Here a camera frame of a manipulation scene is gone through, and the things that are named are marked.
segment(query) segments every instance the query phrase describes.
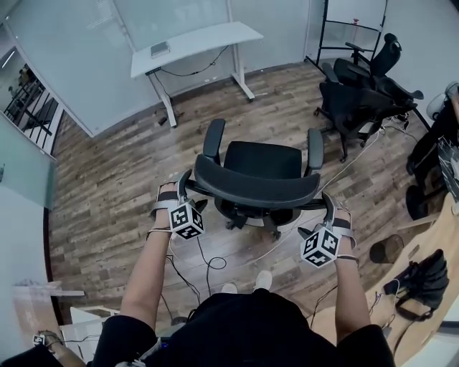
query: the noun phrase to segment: black mesh chair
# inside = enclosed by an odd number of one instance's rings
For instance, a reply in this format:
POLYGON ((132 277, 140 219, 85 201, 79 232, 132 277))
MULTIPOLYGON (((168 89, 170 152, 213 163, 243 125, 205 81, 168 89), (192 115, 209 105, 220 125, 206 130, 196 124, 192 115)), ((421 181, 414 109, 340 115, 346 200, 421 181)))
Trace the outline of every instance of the black mesh chair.
POLYGON ((322 133, 332 130, 340 133, 342 163, 347 158, 348 139, 358 138, 362 140, 361 147, 364 147, 369 137, 381 128, 383 119, 408 113, 417 107, 414 98, 423 98, 420 91, 409 93, 388 77, 379 78, 379 88, 384 91, 382 92, 343 85, 330 64, 324 63, 322 69, 326 75, 325 82, 319 85, 323 103, 314 115, 322 113, 332 122, 330 127, 321 130, 322 133))
POLYGON ((265 227, 278 239, 278 227, 296 220, 301 210, 325 207, 313 198, 320 182, 313 170, 323 163, 319 130, 308 131, 308 165, 303 173, 300 150, 244 141, 229 144, 221 165, 224 125, 222 119, 211 122, 203 152, 196 159, 196 181, 188 180, 186 186, 215 198, 216 208, 229 219, 228 229, 246 224, 265 227))
POLYGON ((338 77, 340 83, 351 87, 365 87, 374 89, 376 80, 386 75, 400 59, 402 53, 402 47, 398 42, 397 38, 388 33, 384 36, 384 46, 382 47, 379 54, 369 62, 369 70, 359 66, 360 52, 364 52, 362 48, 355 44, 346 43, 346 46, 352 48, 354 53, 352 54, 353 61, 350 62, 346 59, 337 59, 333 70, 338 77))

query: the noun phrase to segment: glass door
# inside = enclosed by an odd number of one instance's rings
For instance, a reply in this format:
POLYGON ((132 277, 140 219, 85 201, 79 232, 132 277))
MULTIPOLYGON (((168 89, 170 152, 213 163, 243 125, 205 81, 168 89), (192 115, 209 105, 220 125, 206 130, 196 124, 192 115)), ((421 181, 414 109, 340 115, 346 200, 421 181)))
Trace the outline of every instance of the glass door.
POLYGON ((52 208, 55 159, 0 113, 0 187, 44 208, 52 208))

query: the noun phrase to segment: person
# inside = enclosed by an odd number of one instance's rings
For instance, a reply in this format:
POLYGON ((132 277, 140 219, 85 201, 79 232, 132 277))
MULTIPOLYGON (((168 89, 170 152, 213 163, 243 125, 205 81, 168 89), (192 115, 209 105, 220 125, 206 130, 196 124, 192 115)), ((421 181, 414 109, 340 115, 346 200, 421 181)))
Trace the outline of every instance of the person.
POLYGON ((8 88, 8 91, 9 91, 9 94, 14 98, 16 97, 16 91, 14 90, 14 88, 10 85, 9 88, 8 88))
POLYGON ((29 82, 29 75, 24 69, 19 71, 19 85, 24 86, 29 82))
MULTIPOLYGON (((176 191, 173 183, 160 192, 176 191)), ((335 218, 350 222, 349 213, 335 218)), ((169 227, 167 210, 156 212, 158 229, 169 227)), ((395 366, 378 325, 372 325, 358 264, 335 261, 337 346, 314 333, 300 308, 269 292, 272 276, 261 272, 252 294, 236 293, 234 285, 206 299, 185 326, 165 344, 155 334, 171 234, 151 232, 133 268, 120 315, 103 326, 91 367, 114 366, 395 366)), ((340 254, 352 254, 342 237, 340 254)))
POLYGON ((418 186, 425 190, 425 179, 429 172, 440 164, 437 142, 444 138, 459 146, 459 93, 455 91, 445 100, 429 131, 416 143, 407 159, 407 172, 415 175, 418 186))

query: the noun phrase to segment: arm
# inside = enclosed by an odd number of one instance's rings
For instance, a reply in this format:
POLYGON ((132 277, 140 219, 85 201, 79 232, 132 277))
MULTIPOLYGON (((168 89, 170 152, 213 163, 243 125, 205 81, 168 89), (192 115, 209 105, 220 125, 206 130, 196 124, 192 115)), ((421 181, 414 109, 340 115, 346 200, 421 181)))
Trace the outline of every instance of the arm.
POLYGON ((459 124, 459 92, 455 93, 452 100, 451 100, 451 103, 453 104, 453 108, 454 108, 454 114, 456 116, 456 120, 459 124))
MULTIPOLYGON (((173 183, 164 185, 161 192, 176 190, 173 183)), ((169 227, 169 214, 156 212, 155 228, 169 227)), ((131 316, 155 328, 159 298, 163 289, 164 265, 171 234, 151 232, 141 256, 131 273, 121 302, 121 315, 131 316)))
MULTIPOLYGON (((349 220, 349 215, 339 210, 336 218, 349 220)), ((351 240, 348 237, 341 238, 339 253, 352 254, 351 240)), ((371 321, 357 263, 353 260, 337 259, 335 265, 338 277, 335 325, 339 343, 354 331, 371 325, 371 321)))

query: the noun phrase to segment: black shirt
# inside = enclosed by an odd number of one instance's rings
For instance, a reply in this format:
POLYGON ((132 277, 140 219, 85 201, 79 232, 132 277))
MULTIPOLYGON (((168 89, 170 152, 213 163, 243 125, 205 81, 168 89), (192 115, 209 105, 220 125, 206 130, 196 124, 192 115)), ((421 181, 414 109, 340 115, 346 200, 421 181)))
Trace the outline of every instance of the black shirt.
MULTIPOLYGON (((133 361, 155 343, 147 324, 114 316, 103 327, 91 367, 133 361)), ((352 333, 336 347, 309 328, 298 306, 267 290, 211 296, 146 365, 395 366, 378 325, 352 333)))

